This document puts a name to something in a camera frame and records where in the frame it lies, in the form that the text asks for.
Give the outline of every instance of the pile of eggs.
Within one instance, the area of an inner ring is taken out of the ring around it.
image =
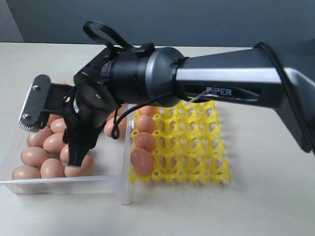
[[[139,133],[134,140],[135,148],[130,155],[131,164],[135,171],[142,176],[150,176],[154,171],[154,160],[150,155],[156,147],[152,133],[156,123],[152,117],[156,107],[146,106],[139,109],[141,116],[137,119],[136,127]],[[115,112],[107,118],[104,128],[106,136],[111,137]],[[118,128],[120,134],[126,132],[127,119],[124,118]],[[21,160],[24,165],[17,167],[12,173],[12,179],[78,177],[91,174],[95,162],[89,154],[85,156],[82,166],[74,168],[66,166],[69,161],[68,145],[63,142],[66,129],[63,118],[50,115],[47,126],[37,133],[29,134],[28,148],[22,151]]]

